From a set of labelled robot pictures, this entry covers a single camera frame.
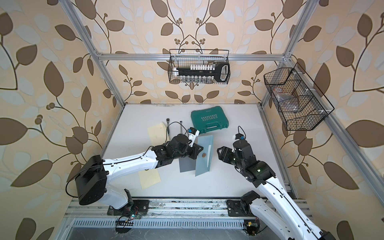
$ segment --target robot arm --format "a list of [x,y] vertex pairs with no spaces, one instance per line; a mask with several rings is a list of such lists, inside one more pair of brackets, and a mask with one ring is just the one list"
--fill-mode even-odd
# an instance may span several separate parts
[[101,159],[100,155],[91,157],[75,178],[79,204],[99,201],[114,209],[129,208],[132,204],[129,191],[109,183],[127,174],[171,164],[176,158],[196,159],[203,150],[203,147],[194,143],[199,131],[191,127],[187,133],[188,137],[179,134],[171,141],[136,155],[117,159]]
[[245,214],[252,213],[264,221],[282,240],[334,240],[331,233],[317,227],[296,205],[285,191],[274,171],[267,163],[256,160],[250,144],[242,134],[236,135],[233,149],[217,149],[221,161],[232,164],[264,194],[279,215],[269,208],[260,196],[248,192],[241,197]]

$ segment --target aluminum frame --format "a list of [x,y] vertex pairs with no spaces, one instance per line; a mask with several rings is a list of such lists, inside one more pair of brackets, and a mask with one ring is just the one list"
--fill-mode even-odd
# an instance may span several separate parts
[[72,2],[70,0],[59,0],[59,2],[64,12],[67,14],[68,18],[73,24],[74,28],[76,29],[77,33],[79,34],[79,37],[83,41],[85,47],[87,48],[97,68],[100,70],[104,80],[106,81],[107,85],[110,87],[111,92],[116,97],[117,102],[119,103],[120,106],[124,107],[125,101],[123,100],[123,97],[121,96],[120,91],[118,90],[111,75],[109,74],[107,67],[105,66],[103,61],[101,61],[98,58],[96,48],[92,43],[92,40],[87,33],[87,30],[85,29],[81,20],[76,14],[76,11],[72,5]]

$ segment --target brown leaf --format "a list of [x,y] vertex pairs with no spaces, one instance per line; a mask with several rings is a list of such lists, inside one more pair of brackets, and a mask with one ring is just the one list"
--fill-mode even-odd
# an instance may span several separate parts
[[112,98],[113,107],[116,107],[116,103],[117,103],[117,99],[115,96],[113,96],[113,98]]
[[317,37],[317,35],[319,35],[320,30],[321,30],[321,27],[319,26],[312,26],[308,28],[308,30],[304,34],[303,40],[306,42],[314,40]]
[[303,177],[304,181],[306,181],[309,184],[312,184],[311,178],[307,172],[307,169],[305,169],[305,167],[302,164],[299,165],[299,171],[300,171],[300,174]]
[[40,160],[24,170],[11,184],[12,187],[26,187],[42,180],[52,168],[49,160]]
[[125,67],[119,65],[120,72],[122,72],[124,75],[128,75],[128,71],[125,69]]
[[225,2],[226,0],[214,0],[209,6],[209,14],[214,18],[218,17],[224,11]]
[[161,28],[160,34],[162,36],[168,36],[171,35],[173,32],[173,24],[172,23],[165,23],[163,27]]
[[303,0],[286,0],[283,5],[283,16],[285,18],[293,17],[303,4]]
[[305,62],[301,58],[297,59],[297,66],[302,73],[305,73]]
[[91,0],[75,0],[77,8],[89,19],[96,18],[96,7]]
[[88,58],[87,60],[87,66],[88,66],[89,73],[93,76],[93,73],[94,73],[93,62],[90,58]]
[[112,95],[112,93],[111,93],[111,91],[109,89],[105,89],[103,91],[103,94],[104,94],[104,97],[106,97],[106,98],[110,98],[111,95]]
[[170,98],[173,98],[173,99],[177,99],[179,98],[179,96],[177,95],[177,93],[175,92],[172,92],[172,91],[166,91],[166,95]]
[[120,20],[109,20],[105,25],[111,31],[121,31],[124,28],[124,22]]
[[252,54],[266,54],[266,51],[261,50],[261,51],[254,52]]
[[93,130],[93,134],[95,136],[99,135],[100,133],[100,130],[101,130],[101,120],[99,120],[95,126],[95,129]]
[[168,71],[169,63],[165,63],[165,62],[157,62],[157,65],[158,65],[159,67],[161,67],[162,69]]
[[217,97],[217,95],[219,94],[219,90],[216,90],[216,91],[211,91],[211,92],[209,92],[208,94],[207,94],[207,98],[208,99],[211,99],[211,98],[215,98],[215,97]]
[[288,137],[289,133],[288,133],[288,131],[287,131],[287,129],[285,128],[285,126],[284,126],[283,123],[281,124],[281,129],[283,130],[283,134],[284,134],[284,136],[285,136],[285,137]]
[[54,227],[48,228],[47,230],[43,231],[36,240],[48,240],[53,232]]
[[151,5],[155,13],[162,18],[168,15],[168,7],[162,0],[151,0]]
[[241,92],[237,92],[237,93],[242,95],[242,96],[249,96],[249,95],[251,95],[250,91],[241,91]]
[[142,91],[135,91],[133,94],[135,94],[136,96],[144,96],[147,93],[146,92],[142,92]]
[[235,99],[234,104],[245,104],[243,100]]
[[205,24],[205,31],[207,34],[211,36],[217,36],[218,35],[218,29],[214,23],[206,23]]
[[139,81],[134,81],[134,82],[133,82],[133,85],[134,85],[134,86],[140,86],[141,83],[142,83],[141,80],[139,80]]
[[248,81],[248,80],[242,80],[241,83],[245,86],[250,86],[251,85],[251,82]]
[[218,48],[213,49],[209,54],[218,54]]
[[352,65],[355,55],[350,49],[337,46],[336,57],[342,66],[349,67]]
[[329,0],[320,0],[319,5],[322,7],[328,6]]
[[65,137],[67,149],[72,154],[79,154],[83,150],[83,144],[74,137]]
[[368,37],[368,35],[372,31],[372,19],[366,15],[361,15],[359,22],[358,22],[358,32],[363,37]]
[[359,120],[346,128],[360,147],[378,147],[384,145],[384,126],[371,120]]
[[306,138],[299,144],[299,146],[297,147],[297,151],[299,151],[300,155],[307,156],[309,153],[311,153],[312,146],[313,139]]
[[13,29],[13,22],[8,13],[0,14],[0,35],[5,36]]
[[73,72],[74,73],[77,73],[78,71],[81,70],[81,68],[83,67],[83,60],[84,59],[82,57],[78,57],[73,61]]
[[179,84],[179,83],[181,83],[181,80],[178,79],[178,78],[175,78],[175,79],[173,79],[172,81],[170,81],[169,83],[170,83],[170,84]]
[[196,102],[202,103],[204,101],[203,97],[201,95],[194,95]]
[[324,163],[324,170],[328,177],[342,188],[355,190],[359,189],[349,174],[334,162]]
[[307,135],[307,131],[299,131],[299,130],[295,131],[293,135],[293,142],[296,145],[299,145],[306,138],[306,135]]
[[23,218],[16,232],[15,240],[30,240],[36,232],[36,222],[31,218]]
[[21,122],[12,118],[0,118],[0,145],[8,145],[20,140],[28,131]]
[[329,85],[331,84],[331,73],[329,72],[327,64],[323,63],[320,67],[314,82],[315,84],[313,87],[316,89],[320,97],[322,97],[327,92]]
[[269,19],[260,19],[255,21],[255,26],[260,31],[269,31],[273,27],[273,22]]
[[80,163],[77,163],[71,170],[68,178],[67,178],[67,182],[71,181],[71,179],[76,176],[81,170],[81,164]]
[[45,68],[44,83],[47,89],[56,97],[60,96],[64,90],[63,78],[52,62]]
[[59,3],[59,0],[47,0],[47,4],[51,6],[55,6]]
[[289,31],[289,38],[291,38],[293,31],[295,30],[296,25],[291,26],[291,30]]
[[187,103],[189,102],[189,100],[191,99],[191,95],[184,95],[182,98],[181,98],[181,101],[183,103]]
[[255,71],[255,74],[258,75],[264,70],[264,64],[261,64]]
[[65,24],[59,24],[55,26],[55,29],[62,38],[67,39],[68,41],[73,41],[76,39],[76,35],[74,34],[73,30],[65,25]]
[[81,108],[84,112],[88,112],[91,108],[92,98],[88,87],[84,88],[83,94],[81,95]]
[[73,136],[82,144],[88,142],[88,132],[83,127],[73,127]]
[[92,38],[91,30],[89,29],[89,27],[88,26],[84,26],[84,27],[85,27],[85,30],[87,30],[89,38]]
[[337,236],[340,240],[354,240],[351,226],[348,221],[341,221],[336,227]]
[[16,59],[21,65],[29,65],[31,64],[37,55],[37,46],[30,45],[23,48],[20,48],[16,52]]
[[147,99],[147,100],[143,100],[140,102],[141,104],[151,104],[151,100],[150,99]]

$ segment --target wire basket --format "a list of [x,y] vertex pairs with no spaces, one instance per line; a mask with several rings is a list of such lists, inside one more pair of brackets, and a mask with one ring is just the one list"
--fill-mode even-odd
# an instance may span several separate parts
[[229,50],[170,49],[168,77],[172,84],[228,84]]
[[328,101],[331,110],[316,99],[312,92],[315,89],[308,87],[301,78],[301,69],[296,64],[293,68],[279,68],[264,75],[265,86],[287,131],[311,131],[334,110],[323,92],[321,96]]

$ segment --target leaf pattern wallpaper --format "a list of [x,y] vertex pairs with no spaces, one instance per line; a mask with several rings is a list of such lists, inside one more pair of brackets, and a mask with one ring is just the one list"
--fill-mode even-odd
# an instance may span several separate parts
[[283,53],[304,0],[73,0],[103,53]]
[[[331,100],[336,116],[381,175],[383,11],[382,1],[321,0],[292,55]],[[327,125],[322,122],[310,132],[286,131],[274,104],[265,109],[315,223],[340,240],[381,239],[384,209]]]
[[67,181],[100,153],[121,108],[58,1],[1,1],[0,22],[2,238],[52,239]]
[[[263,75],[273,61],[230,62],[228,84],[170,83],[168,62],[109,61],[107,66],[126,103],[198,104],[258,103],[266,92]],[[109,97],[106,89],[104,96]]]

